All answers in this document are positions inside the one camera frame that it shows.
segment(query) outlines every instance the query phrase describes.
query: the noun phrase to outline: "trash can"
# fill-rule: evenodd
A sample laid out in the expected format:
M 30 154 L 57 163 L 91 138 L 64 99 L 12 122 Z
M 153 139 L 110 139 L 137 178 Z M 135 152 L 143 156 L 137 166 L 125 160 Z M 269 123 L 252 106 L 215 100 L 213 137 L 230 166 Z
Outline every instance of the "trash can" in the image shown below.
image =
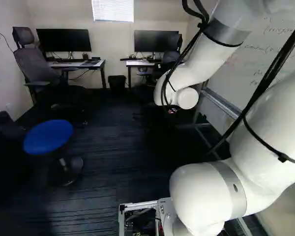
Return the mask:
M 112 75 L 108 76 L 108 83 L 113 94 L 124 94 L 126 77 L 124 75 Z

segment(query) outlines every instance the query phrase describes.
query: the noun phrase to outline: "stool base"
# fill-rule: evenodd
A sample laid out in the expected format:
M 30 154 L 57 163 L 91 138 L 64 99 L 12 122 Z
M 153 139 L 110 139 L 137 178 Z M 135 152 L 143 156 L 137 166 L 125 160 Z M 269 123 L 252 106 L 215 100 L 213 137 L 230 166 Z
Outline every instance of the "stool base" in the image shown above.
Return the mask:
M 79 177 L 82 167 L 83 159 L 80 157 L 61 158 L 50 165 L 47 181 L 51 186 L 68 186 Z

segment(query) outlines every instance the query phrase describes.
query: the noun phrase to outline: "blue seat cushion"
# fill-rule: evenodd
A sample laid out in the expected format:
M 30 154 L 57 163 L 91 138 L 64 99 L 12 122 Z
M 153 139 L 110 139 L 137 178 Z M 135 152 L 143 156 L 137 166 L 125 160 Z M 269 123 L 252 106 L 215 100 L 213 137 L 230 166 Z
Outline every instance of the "blue seat cushion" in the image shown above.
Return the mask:
M 27 133 L 23 149 L 32 155 L 47 154 L 63 146 L 72 134 L 73 126 L 66 120 L 49 120 Z

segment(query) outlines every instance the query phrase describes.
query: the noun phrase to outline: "dark carpet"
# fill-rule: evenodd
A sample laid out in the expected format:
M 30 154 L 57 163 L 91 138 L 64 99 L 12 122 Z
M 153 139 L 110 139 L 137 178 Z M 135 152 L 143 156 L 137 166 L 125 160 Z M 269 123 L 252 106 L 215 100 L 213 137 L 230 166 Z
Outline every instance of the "dark carpet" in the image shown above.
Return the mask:
M 37 169 L 6 207 L 42 235 L 117 235 L 119 204 L 168 197 L 173 170 L 199 161 L 195 153 L 205 148 L 196 131 L 167 127 L 162 110 L 145 108 L 131 96 L 104 96 L 94 95 L 88 126 L 75 130 L 66 150 L 84 159 L 81 178 L 53 188 L 45 181 L 46 169 Z M 27 126 L 41 118 L 35 121 L 35 111 L 27 115 Z

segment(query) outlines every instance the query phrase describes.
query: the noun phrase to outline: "window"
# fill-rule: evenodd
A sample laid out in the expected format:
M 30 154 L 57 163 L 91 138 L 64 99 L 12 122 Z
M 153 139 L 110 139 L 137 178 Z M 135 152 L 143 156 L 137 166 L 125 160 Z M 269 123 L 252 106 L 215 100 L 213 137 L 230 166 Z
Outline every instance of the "window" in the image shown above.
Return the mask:
M 94 21 L 133 22 L 133 0 L 91 0 Z

